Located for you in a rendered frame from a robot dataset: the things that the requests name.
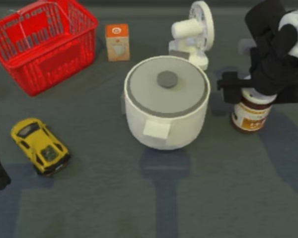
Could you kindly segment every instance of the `red basket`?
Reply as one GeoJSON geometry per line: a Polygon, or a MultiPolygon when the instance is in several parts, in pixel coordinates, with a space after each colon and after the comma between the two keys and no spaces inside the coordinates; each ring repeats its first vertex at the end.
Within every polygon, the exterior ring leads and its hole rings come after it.
{"type": "Polygon", "coordinates": [[[39,0],[0,20],[0,63],[35,96],[93,63],[97,25],[76,0],[39,0]]]}

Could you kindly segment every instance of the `gray table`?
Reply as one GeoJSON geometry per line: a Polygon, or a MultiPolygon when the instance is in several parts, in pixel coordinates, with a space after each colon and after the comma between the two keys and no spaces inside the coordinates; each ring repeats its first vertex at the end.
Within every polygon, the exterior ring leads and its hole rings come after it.
{"type": "Polygon", "coordinates": [[[34,98],[0,67],[0,158],[12,178],[0,191],[0,238],[298,238],[298,105],[275,106],[264,130],[242,135],[216,91],[224,68],[249,67],[236,50],[248,37],[245,9],[213,9],[206,122],[194,143],[173,153],[132,137],[120,95],[133,65],[167,54],[170,26],[188,9],[91,11],[102,40],[105,24],[129,24],[129,62],[107,62],[102,51],[91,67],[34,98]],[[37,177],[9,136],[27,117],[48,124],[73,155],[52,179],[37,177]]]}

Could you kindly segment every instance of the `car windshield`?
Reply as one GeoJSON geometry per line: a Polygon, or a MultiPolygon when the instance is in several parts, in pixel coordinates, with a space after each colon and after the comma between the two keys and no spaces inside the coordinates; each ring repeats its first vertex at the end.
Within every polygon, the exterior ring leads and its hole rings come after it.
{"type": "Polygon", "coordinates": [[[34,122],[22,128],[17,135],[21,138],[26,138],[38,129],[40,129],[39,124],[37,122],[34,122]]]}
{"type": "Polygon", "coordinates": [[[41,150],[41,155],[47,162],[51,162],[56,159],[58,153],[51,145],[49,145],[44,150],[41,150]]]}

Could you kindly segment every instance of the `orange box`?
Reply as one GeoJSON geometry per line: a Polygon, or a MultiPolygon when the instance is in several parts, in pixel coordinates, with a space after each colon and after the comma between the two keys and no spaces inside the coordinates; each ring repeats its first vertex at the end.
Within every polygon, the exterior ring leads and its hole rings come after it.
{"type": "Polygon", "coordinates": [[[109,61],[130,59],[128,24],[106,25],[106,47],[109,61]]]}

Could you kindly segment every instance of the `gray knob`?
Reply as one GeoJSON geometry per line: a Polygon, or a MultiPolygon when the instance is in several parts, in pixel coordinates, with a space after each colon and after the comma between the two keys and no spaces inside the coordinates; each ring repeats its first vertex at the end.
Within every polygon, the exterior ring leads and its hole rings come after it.
{"type": "Polygon", "coordinates": [[[178,83],[178,75],[171,71],[163,71],[158,74],[157,81],[163,88],[172,88],[178,83]]]}

